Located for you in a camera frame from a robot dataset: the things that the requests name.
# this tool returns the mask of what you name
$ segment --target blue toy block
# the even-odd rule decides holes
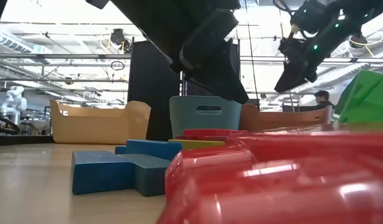
[[[182,149],[180,142],[128,140],[125,154],[146,154],[171,161]]]
[[[72,192],[88,194],[132,189],[135,165],[107,151],[77,151],[72,154]]]
[[[126,154],[126,146],[117,146],[115,147],[115,154]]]
[[[135,163],[135,190],[142,196],[165,194],[165,170],[171,161],[144,154],[120,156]]]

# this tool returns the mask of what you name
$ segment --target blue storage bin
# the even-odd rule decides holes
[[[174,96],[169,100],[173,138],[185,129],[239,129],[241,104],[216,96]]]

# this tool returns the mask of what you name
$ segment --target green plastic object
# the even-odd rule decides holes
[[[122,154],[135,163],[135,190],[144,197],[165,194],[165,170],[171,161],[144,154]]]
[[[169,100],[173,139],[185,129],[238,130],[241,104],[217,96],[174,96]]]
[[[335,109],[339,123],[383,122],[383,74],[361,71],[344,90]]]

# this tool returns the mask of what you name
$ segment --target bin handle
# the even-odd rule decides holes
[[[198,105],[196,113],[200,115],[220,115],[223,113],[223,109],[220,106]]]

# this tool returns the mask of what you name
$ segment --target black wheel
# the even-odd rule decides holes
[[[19,132],[20,132],[19,126],[14,124],[9,119],[2,118],[0,116],[0,122],[4,122],[5,123],[4,128],[0,127],[0,132],[1,133],[12,134],[12,135],[19,134]]]

